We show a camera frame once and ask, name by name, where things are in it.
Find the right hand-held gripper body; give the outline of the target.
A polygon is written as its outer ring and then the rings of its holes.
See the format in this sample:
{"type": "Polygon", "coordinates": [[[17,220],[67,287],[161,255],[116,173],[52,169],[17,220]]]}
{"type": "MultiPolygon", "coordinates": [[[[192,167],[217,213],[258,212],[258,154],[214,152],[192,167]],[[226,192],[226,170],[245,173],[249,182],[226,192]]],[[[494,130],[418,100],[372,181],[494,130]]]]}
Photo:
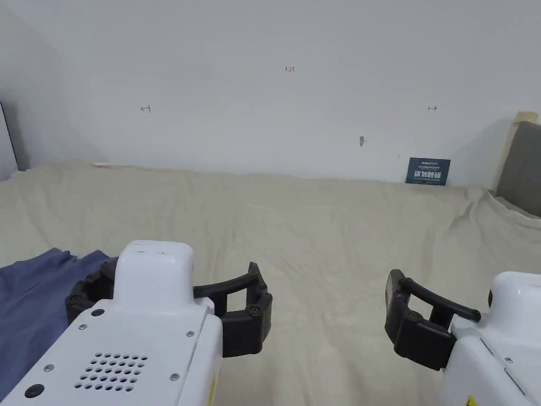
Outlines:
{"type": "Polygon", "coordinates": [[[440,405],[540,405],[540,275],[504,272],[479,322],[454,317],[440,405]]]}

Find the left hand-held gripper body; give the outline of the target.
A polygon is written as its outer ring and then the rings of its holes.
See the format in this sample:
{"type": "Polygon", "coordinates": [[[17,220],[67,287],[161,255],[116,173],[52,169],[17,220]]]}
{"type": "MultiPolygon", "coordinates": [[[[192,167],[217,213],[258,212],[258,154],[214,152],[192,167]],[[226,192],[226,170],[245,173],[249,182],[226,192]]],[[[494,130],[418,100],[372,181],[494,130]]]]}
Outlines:
{"type": "Polygon", "coordinates": [[[83,311],[3,405],[213,405],[222,324],[192,291],[193,249],[133,241],[111,300],[83,311]]]}

